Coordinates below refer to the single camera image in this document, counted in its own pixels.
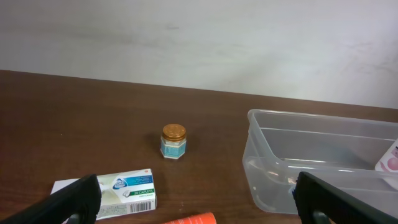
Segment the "gold jar lid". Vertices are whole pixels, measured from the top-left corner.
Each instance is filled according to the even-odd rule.
[[[168,141],[181,141],[185,139],[187,131],[182,125],[168,124],[163,128],[163,138]]]

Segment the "white wall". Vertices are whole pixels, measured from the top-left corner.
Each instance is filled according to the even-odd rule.
[[[6,0],[0,69],[398,108],[398,1]]]

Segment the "pink object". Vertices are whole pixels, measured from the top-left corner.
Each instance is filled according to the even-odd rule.
[[[396,140],[386,153],[381,157],[374,167],[377,171],[398,172],[398,140]],[[398,190],[398,177],[384,176],[382,177],[391,187]]]
[[[387,162],[388,168],[391,170],[398,170],[398,158],[391,158]]]

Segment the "blue logo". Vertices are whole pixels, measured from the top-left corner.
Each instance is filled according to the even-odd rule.
[[[117,189],[120,189],[121,187],[127,187],[127,182],[125,180],[122,180],[119,178],[116,181],[116,183],[113,185],[113,189],[117,190]]]

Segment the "white box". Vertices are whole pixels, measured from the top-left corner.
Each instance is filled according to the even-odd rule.
[[[156,193],[151,169],[99,175],[102,189],[97,220],[156,209]],[[51,194],[78,179],[59,180]]]

